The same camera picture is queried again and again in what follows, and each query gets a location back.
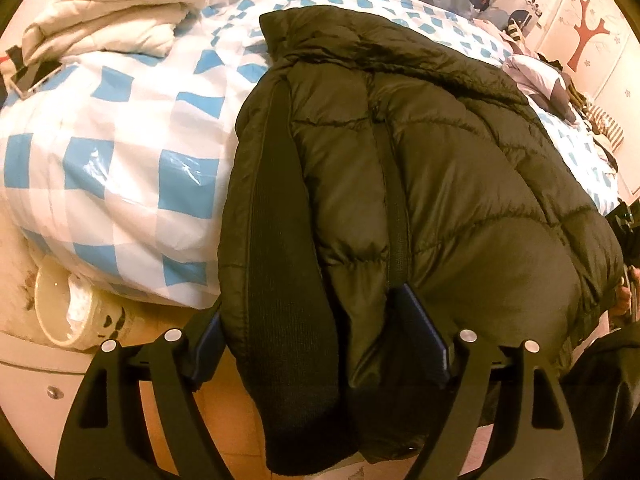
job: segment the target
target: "red object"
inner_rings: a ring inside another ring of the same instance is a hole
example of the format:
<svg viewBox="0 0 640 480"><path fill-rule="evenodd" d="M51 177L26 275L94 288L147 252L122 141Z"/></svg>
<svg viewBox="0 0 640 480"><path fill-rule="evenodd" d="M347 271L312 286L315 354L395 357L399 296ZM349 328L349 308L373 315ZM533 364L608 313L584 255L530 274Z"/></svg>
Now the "red object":
<svg viewBox="0 0 640 480"><path fill-rule="evenodd" d="M580 61L580 56L584 51L584 48L589 43L590 39L596 36L597 34L609 34L609 31L604 28L604 20L601 18L600 23L596 28L591 30L587 27L586 17L587 17L587 8L589 7L590 0L580 0L580 5L582 6L582 19L580 20L580 25L574 25L574 29L577 31L580 36L580 41L578 42L578 47L575 49L574 55L571 57L567 66L577 72L578 70L578 62Z"/></svg>

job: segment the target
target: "blue and white checkered plastic sheet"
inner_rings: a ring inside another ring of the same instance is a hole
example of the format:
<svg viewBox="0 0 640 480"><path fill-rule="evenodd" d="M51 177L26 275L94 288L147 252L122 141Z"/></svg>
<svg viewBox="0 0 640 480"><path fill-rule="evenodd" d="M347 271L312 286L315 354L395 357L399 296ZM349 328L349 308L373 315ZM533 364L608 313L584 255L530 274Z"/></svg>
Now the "blue and white checkered plastic sheet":
<svg viewBox="0 0 640 480"><path fill-rule="evenodd" d="M501 66L487 33L417 0L212 0L176 29L165 59L92 52L0 111L0 189L17 225L95 285L207 308L239 109L270 60L258 17L329 4L372 12ZM591 139L536 108L601 213L615 180Z"/></svg>

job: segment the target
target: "jacket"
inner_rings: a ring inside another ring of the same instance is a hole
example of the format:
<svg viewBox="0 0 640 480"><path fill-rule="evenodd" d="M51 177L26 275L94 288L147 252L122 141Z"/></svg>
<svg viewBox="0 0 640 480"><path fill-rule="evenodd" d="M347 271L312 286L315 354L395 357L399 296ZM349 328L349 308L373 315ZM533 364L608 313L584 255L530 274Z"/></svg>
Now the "jacket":
<svg viewBox="0 0 640 480"><path fill-rule="evenodd" d="M434 435L450 392L388 301L405 282L461 329L535 339L562 373L622 254L515 83L372 14L260 26L273 66L236 123L218 256L269 468L405 458Z"/></svg>

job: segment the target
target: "folded cream garment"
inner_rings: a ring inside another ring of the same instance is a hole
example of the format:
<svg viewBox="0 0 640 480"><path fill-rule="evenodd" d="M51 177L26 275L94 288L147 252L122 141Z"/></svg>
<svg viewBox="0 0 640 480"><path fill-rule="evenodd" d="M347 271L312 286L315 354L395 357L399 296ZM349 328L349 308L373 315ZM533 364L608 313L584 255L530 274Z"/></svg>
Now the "folded cream garment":
<svg viewBox="0 0 640 480"><path fill-rule="evenodd" d="M26 65L93 50L166 56L174 28L208 0L54 0L24 31Z"/></svg>

